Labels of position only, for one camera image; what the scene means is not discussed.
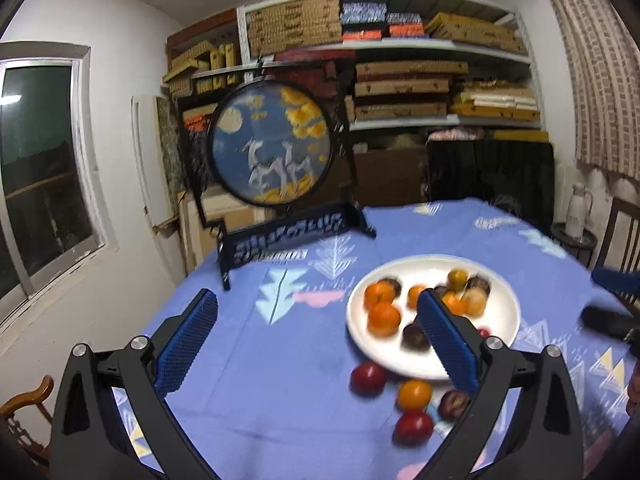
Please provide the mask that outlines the yellow-green tomato on plate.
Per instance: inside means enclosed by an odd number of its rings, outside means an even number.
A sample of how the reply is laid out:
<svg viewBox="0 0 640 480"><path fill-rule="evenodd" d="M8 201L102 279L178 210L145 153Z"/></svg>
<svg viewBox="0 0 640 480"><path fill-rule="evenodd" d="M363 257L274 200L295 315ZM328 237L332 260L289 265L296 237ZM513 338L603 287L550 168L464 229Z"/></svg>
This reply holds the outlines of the yellow-green tomato on plate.
<svg viewBox="0 0 640 480"><path fill-rule="evenodd" d="M468 279L469 273L464 269L452 269L447 275L447 289L462 292Z"/></svg>

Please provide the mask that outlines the wooden chair right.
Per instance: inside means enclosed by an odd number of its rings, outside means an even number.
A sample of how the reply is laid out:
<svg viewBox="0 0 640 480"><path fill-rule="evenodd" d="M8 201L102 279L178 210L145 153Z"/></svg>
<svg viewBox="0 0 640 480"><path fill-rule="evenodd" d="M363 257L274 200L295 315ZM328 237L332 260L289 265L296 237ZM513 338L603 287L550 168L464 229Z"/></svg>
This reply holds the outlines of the wooden chair right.
<svg viewBox="0 0 640 480"><path fill-rule="evenodd" d="M624 273L639 271L639 207L615 197L596 263Z"/></svg>

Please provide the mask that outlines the yellow-orange tomato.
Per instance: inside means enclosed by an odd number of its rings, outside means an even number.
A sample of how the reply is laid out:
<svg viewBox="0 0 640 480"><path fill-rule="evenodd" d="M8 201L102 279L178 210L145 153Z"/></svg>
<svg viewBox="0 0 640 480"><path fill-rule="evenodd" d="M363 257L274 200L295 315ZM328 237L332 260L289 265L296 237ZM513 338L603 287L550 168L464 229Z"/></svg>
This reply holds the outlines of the yellow-orange tomato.
<svg viewBox="0 0 640 480"><path fill-rule="evenodd" d="M430 404L433 387L424 380L411 379L398 389L396 405L402 412L424 411Z"/></svg>

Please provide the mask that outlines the dark chestnut behind mandarin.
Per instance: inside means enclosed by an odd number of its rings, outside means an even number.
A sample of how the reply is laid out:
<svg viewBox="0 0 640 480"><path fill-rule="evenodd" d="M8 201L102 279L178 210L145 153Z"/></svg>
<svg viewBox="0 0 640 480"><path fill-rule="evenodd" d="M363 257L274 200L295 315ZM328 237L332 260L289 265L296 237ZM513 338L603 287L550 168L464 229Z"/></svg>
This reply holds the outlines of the dark chestnut behind mandarin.
<svg viewBox="0 0 640 480"><path fill-rule="evenodd" d="M390 276L386 276L386 278L381 278L381 282L386 283L387 285L390 285L390 287L393 289L394 291L394 297L398 298L401 294L401 282L398 281L397 278L391 278Z"/></svg>

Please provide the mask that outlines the large orange mandarin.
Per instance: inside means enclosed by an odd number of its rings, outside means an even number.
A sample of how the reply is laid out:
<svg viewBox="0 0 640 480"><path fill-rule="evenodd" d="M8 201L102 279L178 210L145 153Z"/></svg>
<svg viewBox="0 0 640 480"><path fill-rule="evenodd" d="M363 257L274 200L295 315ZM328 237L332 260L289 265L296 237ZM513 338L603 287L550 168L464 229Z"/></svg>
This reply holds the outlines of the large orange mandarin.
<svg viewBox="0 0 640 480"><path fill-rule="evenodd" d="M394 336L398 332L401 319L401 310L390 302L380 302L369 309L367 330L375 337Z"/></svg>

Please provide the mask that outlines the white round plate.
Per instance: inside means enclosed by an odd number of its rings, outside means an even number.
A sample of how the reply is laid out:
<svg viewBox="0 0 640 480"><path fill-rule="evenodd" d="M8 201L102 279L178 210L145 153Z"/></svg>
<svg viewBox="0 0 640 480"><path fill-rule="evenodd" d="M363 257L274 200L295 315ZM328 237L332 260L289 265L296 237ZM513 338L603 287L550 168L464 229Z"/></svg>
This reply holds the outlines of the white round plate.
<svg viewBox="0 0 640 480"><path fill-rule="evenodd" d="M462 270L471 278L478 275L488 281L490 294L481 315L454 315L432 290L422 294L416 310L408 307L411 287L443 285L452 270ZM367 287L381 278L397 278L401 284L401 294L393 301L400 311L400 324L397 332L390 336L378 336L369 330L369 312L364 307ZM426 325L432 348L412 350L402 342L402 331L415 320ZM450 363L455 356L460 356L459 348L465 342L472 344L473 351L480 351L482 344L474 332L477 328L484 328L506 346L514 343L521 326L521 305L506 279L488 266L450 255L418 255L384 263L365 275L346 302L346 326L357 348L386 370L428 382L446 382L449 376L441 359Z"/></svg>

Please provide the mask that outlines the purple water chestnut on table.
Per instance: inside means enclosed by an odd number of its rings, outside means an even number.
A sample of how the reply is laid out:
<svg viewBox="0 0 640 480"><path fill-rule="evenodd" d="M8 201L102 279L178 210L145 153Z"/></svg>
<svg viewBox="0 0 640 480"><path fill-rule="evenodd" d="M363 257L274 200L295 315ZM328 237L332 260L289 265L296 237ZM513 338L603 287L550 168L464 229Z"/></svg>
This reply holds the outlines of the purple water chestnut on table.
<svg viewBox="0 0 640 480"><path fill-rule="evenodd" d="M445 420L458 420L470 404L470 397L461 390L449 390L445 392L439 401L437 408L439 417Z"/></svg>

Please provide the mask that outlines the small orange mandarin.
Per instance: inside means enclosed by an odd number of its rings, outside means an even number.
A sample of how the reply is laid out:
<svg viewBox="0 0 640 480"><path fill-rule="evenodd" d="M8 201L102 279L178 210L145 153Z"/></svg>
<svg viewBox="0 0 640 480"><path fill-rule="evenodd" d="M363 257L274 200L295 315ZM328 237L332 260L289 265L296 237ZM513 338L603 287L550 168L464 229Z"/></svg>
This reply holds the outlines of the small orange mandarin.
<svg viewBox="0 0 640 480"><path fill-rule="evenodd" d="M420 297L420 293L426 289L426 286L423 284L413 285L409 288L407 294L407 308L415 311L418 307L418 300Z"/></svg>

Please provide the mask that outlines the pale tan round fruit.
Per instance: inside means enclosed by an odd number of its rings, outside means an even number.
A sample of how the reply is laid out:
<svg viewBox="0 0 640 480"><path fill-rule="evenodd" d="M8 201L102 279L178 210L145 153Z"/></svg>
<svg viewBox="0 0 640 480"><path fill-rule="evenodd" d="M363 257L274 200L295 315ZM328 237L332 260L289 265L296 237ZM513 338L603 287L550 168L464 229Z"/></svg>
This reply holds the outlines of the pale tan round fruit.
<svg viewBox="0 0 640 480"><path fill-rule="evenodd" d="M486 310L488 303L488 293L484 288L468 288L462 295L461 301L464 307L464 314L469 318L479 318Z"/></svg>

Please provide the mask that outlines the white storage shelf unit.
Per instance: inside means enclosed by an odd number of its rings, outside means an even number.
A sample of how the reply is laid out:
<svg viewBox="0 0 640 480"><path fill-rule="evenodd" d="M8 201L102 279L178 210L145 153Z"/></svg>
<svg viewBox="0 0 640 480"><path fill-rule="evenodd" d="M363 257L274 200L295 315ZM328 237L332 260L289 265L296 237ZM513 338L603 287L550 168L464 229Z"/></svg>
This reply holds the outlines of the white storage shelf unit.
<svg viewBox="0 0 640 480"><path fill-rule="evenodd" d="M192 110L268 74L341 100L356 132L542 123L526 31L491 0L262 0L170 36L167 57Z"/></svg>

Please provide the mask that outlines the white thermos jug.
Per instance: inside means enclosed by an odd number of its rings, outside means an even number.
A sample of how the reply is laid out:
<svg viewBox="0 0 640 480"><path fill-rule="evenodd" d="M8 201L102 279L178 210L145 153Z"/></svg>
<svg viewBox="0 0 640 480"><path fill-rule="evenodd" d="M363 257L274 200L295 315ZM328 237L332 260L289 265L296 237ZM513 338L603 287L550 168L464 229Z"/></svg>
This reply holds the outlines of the white thermos jug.
<svg viewBox="0 0 640 480"><path fill-rule="evenodd" d="M587 220L591 214L593 197L582 183L574 183L573 193L567 206L565 233L578 240L584 235Z"/></svg>

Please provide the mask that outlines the round deer embroidery screen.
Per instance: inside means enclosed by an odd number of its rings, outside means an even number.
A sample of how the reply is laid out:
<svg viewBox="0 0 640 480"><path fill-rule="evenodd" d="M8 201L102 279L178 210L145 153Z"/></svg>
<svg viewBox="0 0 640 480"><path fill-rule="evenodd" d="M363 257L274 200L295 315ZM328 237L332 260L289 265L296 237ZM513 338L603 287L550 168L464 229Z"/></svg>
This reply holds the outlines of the round deer embroidery screen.
<svg viewBox="0 0 640 480"><path fill-rule="evenodd" d="M172 100L186 186L203 228L216 235L217 264L225 289L231 273L281 248L357 231L376 235L355 196L358 174L344 103L354 73L342 58L258 61L194 74L252 75L226 90L204 133L204 167L238 202L274 216L229 229L208 218L203 180L194 162L194 136L183 118L188 100Z"/></svg>

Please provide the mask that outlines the blue patterned tablecloth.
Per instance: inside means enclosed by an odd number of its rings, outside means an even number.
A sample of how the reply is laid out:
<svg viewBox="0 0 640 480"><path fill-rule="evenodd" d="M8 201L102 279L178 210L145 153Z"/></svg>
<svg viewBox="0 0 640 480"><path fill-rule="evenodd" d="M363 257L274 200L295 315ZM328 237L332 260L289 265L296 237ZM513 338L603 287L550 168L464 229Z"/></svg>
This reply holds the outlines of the blue patterned tablecloth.
<svg viewBox="0 0 640 480"><path fill-rule="evenodd" d="M346 302L383 263L453 255L501 275L521 306L515 347L559 347L582 415L586 461L597 462L627 421L634 358L623 344L586 332L580 311L616 299L550 238L480 200L371 208L375 238L350 232L258 261L220 284L208 258L146 324L152 332L202 289L217 322L168 404L193 444L225 479L410 479L449 432L400 448L392 434L399 386L365 399L350 391L362 361L346 327Z"/></svg>

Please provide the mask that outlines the red tomato near gripper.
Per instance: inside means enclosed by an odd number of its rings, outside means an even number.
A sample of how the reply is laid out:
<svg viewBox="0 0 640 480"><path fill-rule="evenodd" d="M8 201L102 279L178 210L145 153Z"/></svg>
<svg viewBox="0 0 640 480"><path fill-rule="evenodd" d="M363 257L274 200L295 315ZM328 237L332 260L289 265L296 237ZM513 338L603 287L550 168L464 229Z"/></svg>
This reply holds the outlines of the red tomato near gripper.
<svg viewBox="0 0 640 480"><path fill-rule="evenodd" d="M393 440L401 446L419 446L431 439L434 422L431 416L422 411L408 411L396 422Z"/></svg>

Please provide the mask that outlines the window with grey frame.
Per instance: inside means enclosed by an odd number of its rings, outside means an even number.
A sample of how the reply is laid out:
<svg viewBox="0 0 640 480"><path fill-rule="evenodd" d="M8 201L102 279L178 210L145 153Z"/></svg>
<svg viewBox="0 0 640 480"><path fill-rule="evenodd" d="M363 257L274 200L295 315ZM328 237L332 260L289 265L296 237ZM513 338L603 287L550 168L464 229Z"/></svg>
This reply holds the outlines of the window with grey frame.
<svg viewBox="0 0 640 480"><path fill-rule="evenodd" d="M1 317L114 237L91 129L90 50L1 45Z"/></svg>

